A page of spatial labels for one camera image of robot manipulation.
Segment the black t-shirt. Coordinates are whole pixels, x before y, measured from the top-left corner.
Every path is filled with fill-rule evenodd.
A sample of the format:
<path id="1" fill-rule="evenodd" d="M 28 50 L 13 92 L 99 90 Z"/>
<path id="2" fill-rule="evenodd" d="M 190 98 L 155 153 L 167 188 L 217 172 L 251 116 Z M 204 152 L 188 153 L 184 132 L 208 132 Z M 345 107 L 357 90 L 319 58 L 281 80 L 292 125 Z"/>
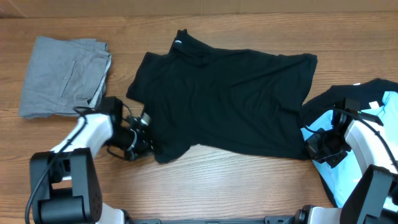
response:
<path id="1" fill-rule="evenodd" d="M 307 160 L 298 116 L 317 62 L 313 54 L 216 49 L 179 30 L 167 54 L 145 54 L 126 96 L 150 116 L 159 163 L 197 144 Z"/>

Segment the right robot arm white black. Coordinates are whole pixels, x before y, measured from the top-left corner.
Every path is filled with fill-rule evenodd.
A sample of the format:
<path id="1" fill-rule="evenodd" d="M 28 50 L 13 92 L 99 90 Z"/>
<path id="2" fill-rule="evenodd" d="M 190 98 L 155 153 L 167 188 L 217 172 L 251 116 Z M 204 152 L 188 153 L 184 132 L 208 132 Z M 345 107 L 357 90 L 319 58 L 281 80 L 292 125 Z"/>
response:
<path id="1" fill-rule="evenodd" d="M 352 151 L 362 177 L 342 208 L 306 205 L 290 223 L 397 223 L 397 160 L 383 138 L 376 115 L 360 112 L 360 103 L 344 98 L 334 104 L 332 128 L 313 131 L 305 147 L 313 161 L 336 167 Z"/>

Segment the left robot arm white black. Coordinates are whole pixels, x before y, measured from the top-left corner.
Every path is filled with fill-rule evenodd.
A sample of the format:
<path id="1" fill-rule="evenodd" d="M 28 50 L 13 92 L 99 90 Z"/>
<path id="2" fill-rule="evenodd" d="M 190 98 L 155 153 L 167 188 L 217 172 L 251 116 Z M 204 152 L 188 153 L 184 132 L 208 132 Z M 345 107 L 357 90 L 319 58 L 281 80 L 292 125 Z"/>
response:
<path id="1" fill-rule="evenodd" d="M 120 99 L 107 96 L 97 108 L 74 107 L 73 131 L 50 151 L 30 158 L 30 197 L 26 223 L 132 223 L 128 212 L 104 203 L 94 159 L 114 146 L 120 159 L 135 161 L 153 153 L 150 116 L 123 116 Z"/>

